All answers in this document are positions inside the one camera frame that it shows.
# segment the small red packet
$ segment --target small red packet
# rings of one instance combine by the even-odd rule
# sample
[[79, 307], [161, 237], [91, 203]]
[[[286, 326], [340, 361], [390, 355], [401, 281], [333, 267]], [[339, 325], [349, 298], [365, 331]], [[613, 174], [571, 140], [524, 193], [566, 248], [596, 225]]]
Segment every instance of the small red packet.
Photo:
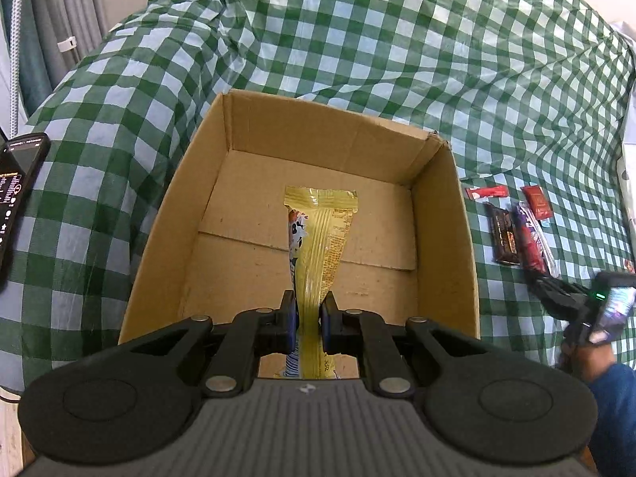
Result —
[[525, 198], [528, 200], [532, 213], [534, 213], [534, 216], [538, 221], [549, 219], [554, 216], [552, 208], [550, 208], [550, 203], [546, 199], [545, 195], [543, 195], [543, 190], [540, 186], [524, 186], [521, 190], [524, 193]]
[[500, 184], [490, 188], [467, 188], [466, 194], [473, 201], [484, 197], [508, 197], [508, 187]]

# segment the person's hand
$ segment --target person's hand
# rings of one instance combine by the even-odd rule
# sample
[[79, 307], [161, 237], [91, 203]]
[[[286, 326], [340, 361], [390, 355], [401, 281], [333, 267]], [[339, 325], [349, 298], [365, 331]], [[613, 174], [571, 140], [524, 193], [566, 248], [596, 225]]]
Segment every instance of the person's hand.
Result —
[[612, 351], [611, 344], [578, 347], [563, 344], [561, 350], [572, 362], [572, 373], [588, 384], [616, 364], [616, 355]]

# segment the yellow snack package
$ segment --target yellow snack package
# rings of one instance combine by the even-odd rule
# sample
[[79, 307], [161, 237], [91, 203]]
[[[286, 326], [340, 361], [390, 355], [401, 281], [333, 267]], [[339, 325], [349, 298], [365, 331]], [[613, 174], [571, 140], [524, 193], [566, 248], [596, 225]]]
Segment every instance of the yellow snack package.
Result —
[[316, 190], [288, 186], [289, 268], [300, 323], [297, 351], [287, 356], [285, 376], [335, 378], [333, 357], [322, 351], [318, 310], [332, 287], [357, 194], [346, 190]]

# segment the blue sleeve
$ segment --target blue sleeve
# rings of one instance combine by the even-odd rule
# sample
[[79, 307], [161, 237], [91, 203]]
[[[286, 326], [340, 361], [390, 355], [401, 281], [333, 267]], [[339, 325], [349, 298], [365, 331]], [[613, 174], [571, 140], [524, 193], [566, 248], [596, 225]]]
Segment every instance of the blue sleeve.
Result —
[[589, 388], [599, 407], [599, 420], [589, 442], [599, 473], [636, 476], [636, 373], [616, 364]]

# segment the phone screen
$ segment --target phone screen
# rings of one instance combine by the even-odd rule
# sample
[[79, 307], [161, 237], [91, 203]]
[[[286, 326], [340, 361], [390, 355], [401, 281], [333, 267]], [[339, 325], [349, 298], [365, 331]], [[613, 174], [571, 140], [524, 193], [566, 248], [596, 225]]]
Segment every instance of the phone screen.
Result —
[[589, 341], [597, 344], [605, 341], [613, 341], [622, 333], [622, 328], [632, 314], [636, 288], [612, 287], [605, 298], [602, 314], [589, 335]]
[[26, 193], [27, 176], [45, 147], [42, 137], [14, 140], [2, 146], [0, 152], [0, 262], [8, 243], [11, 226]]

